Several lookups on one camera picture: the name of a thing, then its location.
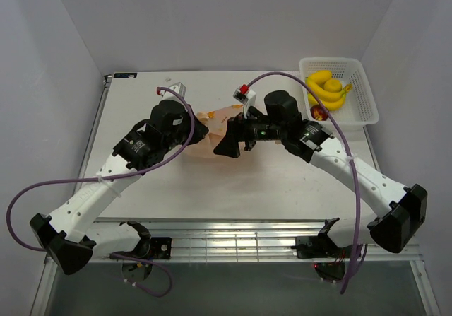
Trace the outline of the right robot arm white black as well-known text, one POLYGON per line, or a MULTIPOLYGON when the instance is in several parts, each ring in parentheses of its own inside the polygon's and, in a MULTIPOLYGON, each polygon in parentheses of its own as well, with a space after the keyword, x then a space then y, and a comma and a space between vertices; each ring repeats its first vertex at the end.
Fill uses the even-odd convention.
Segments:
POLYGON ((402 252, 427 211, 427 191, 420 185, 407 187, 396 182, 358 157, 349 156, 345 142, 318 122, 303 119, 296 100, 285 90, 264 98, 266 112, 254 107, 256 94, 246 86, 234 92, 243 104, 242 113, 228 119, 226 135, 215 147, 219 156, 238 158, 240 144, 250 151, 258 141, 279 141, 286 151, 327 172, 359 195, 373 214, 361 222, 341 218, 327 220, 318 235, 299 248, 336 257, 353 243, 375 243, 388 252, 402 252))

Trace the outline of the orange plastic banana-print bag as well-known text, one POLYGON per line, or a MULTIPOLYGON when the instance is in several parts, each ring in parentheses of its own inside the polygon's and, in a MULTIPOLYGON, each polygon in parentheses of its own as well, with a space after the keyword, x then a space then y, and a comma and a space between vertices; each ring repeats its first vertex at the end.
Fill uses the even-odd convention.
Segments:
POLYGON ((228 119, 234 118, 239 113, 242 113, 242 105, 228 105, 210 112, 198 112, 196 117, 209 132, 197 144, 187 146, 183 153, 197 158, 216 158, 213 151, 226 135, 228 119))

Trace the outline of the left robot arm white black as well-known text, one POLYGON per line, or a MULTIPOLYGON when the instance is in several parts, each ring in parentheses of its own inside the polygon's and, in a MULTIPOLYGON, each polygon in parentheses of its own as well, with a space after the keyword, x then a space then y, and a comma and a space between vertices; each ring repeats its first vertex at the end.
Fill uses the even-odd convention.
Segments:
POLYGON ((134 259, 148 256, 150 233, 135 221, 114 227, 94 226, 96 218, 134 182, 135 172, 163 161, 182 144, 197 144, 208 128, 190 117, 176 100, 161 100, 150 114, 113 148, 94 182, 82 186, 65 204, 30 226, 41 246, 67 275, 81 270, 93 257, 118 252, 134 259))

